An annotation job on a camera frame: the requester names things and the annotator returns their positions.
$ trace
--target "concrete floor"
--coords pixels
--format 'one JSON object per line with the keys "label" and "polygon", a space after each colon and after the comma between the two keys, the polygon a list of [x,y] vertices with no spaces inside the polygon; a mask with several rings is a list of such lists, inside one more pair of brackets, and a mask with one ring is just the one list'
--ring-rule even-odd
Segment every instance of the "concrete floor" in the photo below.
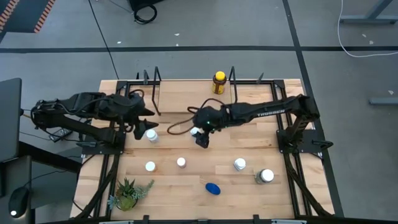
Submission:
{"label": "concrete floor", "polygon": [[[127,7],[125,0],[113,1]],[[375,2],[345,0],[343,14],[365,14]],[[284,5],[278,0],[165,0],[156,5],[158,18],[144,26],[108,0],[92,3],[110,47],[293,46]],[[289,4],[301,46],[338,46],[340,1],[290,0]],[[385,14],[397,10],[394,1]],[[398,24],[343,25],[341,38],[349,46],[398,46],[397,28]],[[104,47],[87,0],[57,0],[39,34],[7,33],[0,43],[0,48],[75,47]],[[152,77],[155,66],[162,78],[209,78],[232,65],[239,78],[257,78],[262,72],[264,78],[302,77],[294,51],[113,52],[112,56],[122,79],[132,79],[143,69]],[[371,96],[391,96],[389,91],[398,94],[398,55],[351,58],[344,52],[304,52],[303,56],[325,136],[335,143],[330,156],[345,216],[398,220],[398,107],[371,106],[367,101]],[[101,80],[115,79],[108,53],[0,54],[0,68],[0,80],[22,78],[25,109],[40,99],[96,91]],[[21,120],[21,131],[46,137],[26,119]],[[52,152],[73,147],[25,135],[21,139]],[[61,181],[63,174],[52,178]],[[68,218],[74,185],[69,183],[69,199],[37,210],[39,223]]]}

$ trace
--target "yellow bottle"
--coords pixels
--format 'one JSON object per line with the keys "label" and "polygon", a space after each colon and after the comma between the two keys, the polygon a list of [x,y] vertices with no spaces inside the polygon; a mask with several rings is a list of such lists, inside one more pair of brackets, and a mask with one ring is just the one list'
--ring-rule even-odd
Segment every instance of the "yellow bottle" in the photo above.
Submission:
{"label": "yellow bottle", "polygon": [[216,72],[216,75],[213,77],[213,86],[211,90],[213,93],[222,94],[224,93],[224,85],[226,83],[226,76],[224,72]]}

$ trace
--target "white bottle cap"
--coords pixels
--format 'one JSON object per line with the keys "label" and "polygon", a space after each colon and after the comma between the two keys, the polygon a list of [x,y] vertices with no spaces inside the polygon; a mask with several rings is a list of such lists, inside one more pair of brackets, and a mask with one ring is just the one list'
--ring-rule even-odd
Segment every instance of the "white bottle cap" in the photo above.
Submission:
{"label": "white bottle cap", "polygon": [[265,182],[271,182],[274,180],[274,172],[269,169],[265,169],[261,172],[261,179]]}
{"label": "white bottle cap", "polygon": [[235,164],[240,168],[243,169],[246,167],[246,161],[242,158],[238,158],[235,160]]}
{"label": "white bottle cap", "polygon": [[147,162],[147,164],[145,165],[145,169],[146,169],[147,171],[149,171],[149,172],[154,171],[155,168],[156,168],[156,165],[155,165],[155,163],[152,162],[152,161]]}
{"label": "white bottle cap", "polygon": [[196,134],[198,131],[199,131],[199,128],[193,127],[193,128],[191,129],[191,135]]}
{"label": "white bottle cap", "polygon": [[177,159],[177,165],[179,166],[179,167],[181,167],[181,168],[184,168],[185,167],[185,159],[184,158],[182,158],[182,157],[180,157],[180,158],[178,158]]}
{"label": "white bottle cap", "polygon": [[147,138],[149,139],[149,140],[153,140],[153,139],[155,139],[156,138],[156,132],[153,130],[153,129],[150,129],[150,130],[148,130],[147,132],[146,132],[146,135],[147,135]]}

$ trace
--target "blue bottle cap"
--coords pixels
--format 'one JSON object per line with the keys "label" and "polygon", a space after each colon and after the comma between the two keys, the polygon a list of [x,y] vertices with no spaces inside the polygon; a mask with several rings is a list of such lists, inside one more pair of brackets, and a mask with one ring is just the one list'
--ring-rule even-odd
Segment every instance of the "blue bottle cap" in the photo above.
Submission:
{"label": "blue bottle cap", "polygon": [[220,188],[213,183],[207,183],[206,184],[206,190],[212,193],[213,195],[219,195],[221,193]]}

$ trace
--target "wooden tabletop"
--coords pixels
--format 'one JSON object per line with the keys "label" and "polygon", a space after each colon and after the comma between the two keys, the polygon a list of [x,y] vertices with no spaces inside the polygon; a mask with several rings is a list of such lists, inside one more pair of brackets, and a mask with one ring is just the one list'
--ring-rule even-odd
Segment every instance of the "wooden tabletop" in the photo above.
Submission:
{"label": "wooden tabletop", "polygon": [[[114,93],[116,82],[116,80],[103,80],[99,91]],[[196,83],[203,88],[195,88]],[[149,121],[159,123],[155,128],[159,142],[151,143],[146,138],[137,141],[133,134],[129,133],[118,169],[120,181],[127,177],[130,180],[135,179],[138,185],[146,185],[154,179],[154,186],[148,196],[140,200],[131,211],[122,212],[114,208],[112,220],[142,220],[143,215],[149,215],[151,220],[252,219],[254,214],[258,214],[260,218],[294,217],[284,159],[279,153],[275,135],[277,130],[275,116],[257,118],[248,124],[211,134],[208,149],[197,146],[189,133],[180,136],[167,134],[166,129],[171,124],[191,117],[191,114],[183,113],[181,108],[199,107],[203,103],[204,98],[198,97],[199,90],[204,92],[206,98],[213,95],[210,87],[205,88],[207,84],[204,83],[211,85],[211,81],[204,80],[161,82],[160,88],[155,92],[155,101],[160,105],[160,111],[163,111],[162,116],[147,117]],[[285,80],[285,85],[288,96],[303,93],[298,79]],[[131,90],[137,88],[145,91],[146,107],[155,111],[151,102],[152,87],[133,86]],[[181,92],[181,88],[193,91],[184,93]],[[231,89],[227,89],[221,96],[223,101],[227,101],[225,103],[229,103],[229,100],[234,101],[234,96],[231,96],[234,92],[233,86],[229,88]],[[272,101],[269,85],[238,85],[237,91],[240,102]],[[284,126],[287,127],[285,116],[282,117]],[[93,121],[93,125],[107,127],[109,123],[96,120]],[[191,125],[192,123],[180,125],[173,131],[183,131]],[[300,156],[307,187],[323,208],[333,213],[321,160],[311,154]],[[181,169],[177,166],[176,161],[179,157],[186,159],[186,168]],[[233,167],[234,160],[239,157],[246,160],[246,168],[241,172]],[[103,156],[97,155],[80,171],[75,202],[81,207],[90,201],[98,188],[102,160]],[[148,161],[156,163],[155,172],[145,170]],[[274,171],[275,178],[271,183],[266,185],[255,183],[254,174],[261,169]],[[205,190],[205,184],[209,182],[219,185],[220,195],[215,196]],[[298,187],[296,191],[300,212],[303,214]],[[101,215],[104,215],[107,196],[108,190],[104,194]],[[71,217],[79,212],[79,209],[73,206]]]}

